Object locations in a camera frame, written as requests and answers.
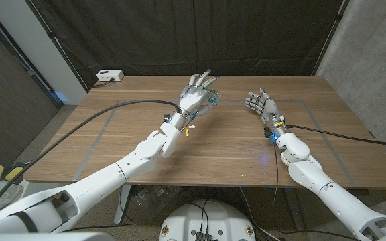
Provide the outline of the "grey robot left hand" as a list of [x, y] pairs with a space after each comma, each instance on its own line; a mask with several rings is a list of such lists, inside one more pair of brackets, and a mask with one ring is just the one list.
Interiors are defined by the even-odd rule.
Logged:
[[195, 117], [204, 115], [217, 105], [220, 94], [210, 86], [220, 77], [214, 76], [206, 80], [210, 73], [211, 69], [207, 69], [203, 74], [194, 74], [190, 77], [188, 85], [179, 95], [179, 110], [165, 115], [165, 123], [181, 131]]

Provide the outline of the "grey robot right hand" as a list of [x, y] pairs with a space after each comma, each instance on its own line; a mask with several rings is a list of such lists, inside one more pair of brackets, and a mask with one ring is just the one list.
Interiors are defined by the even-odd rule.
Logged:
[[248, 93], [248, 97], [245, 99], [246, 107], [254, 110], [261, 117], [268, 133], [272, 132], [277, 138], [286, 134], [285, 119], [275, 101], [262, 88], [259, 91], [259, 94]]

